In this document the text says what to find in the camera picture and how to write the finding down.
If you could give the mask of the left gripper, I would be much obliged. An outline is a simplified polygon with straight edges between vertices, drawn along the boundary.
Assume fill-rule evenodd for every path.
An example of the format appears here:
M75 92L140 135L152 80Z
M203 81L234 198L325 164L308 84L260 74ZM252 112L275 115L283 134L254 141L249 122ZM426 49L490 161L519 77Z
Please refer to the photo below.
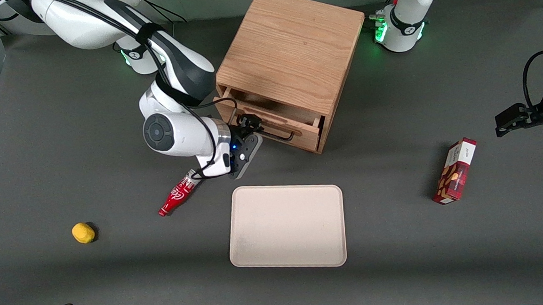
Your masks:
M503 137L514 130L543 125L543 97L540 103L533 104L526 83L524 83L524 87L527 106L522 103L513 104L494 117L497 137Z

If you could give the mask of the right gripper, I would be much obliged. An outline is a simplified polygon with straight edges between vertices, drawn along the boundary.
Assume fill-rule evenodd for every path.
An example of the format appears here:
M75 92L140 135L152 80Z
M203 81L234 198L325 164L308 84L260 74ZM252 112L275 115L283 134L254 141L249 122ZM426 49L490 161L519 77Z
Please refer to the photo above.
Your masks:
M230 151L241 152L248 147L248 151L260 148L263 138L259 131L263 130L259 117L238 116L237 125L229 125L231 131Z

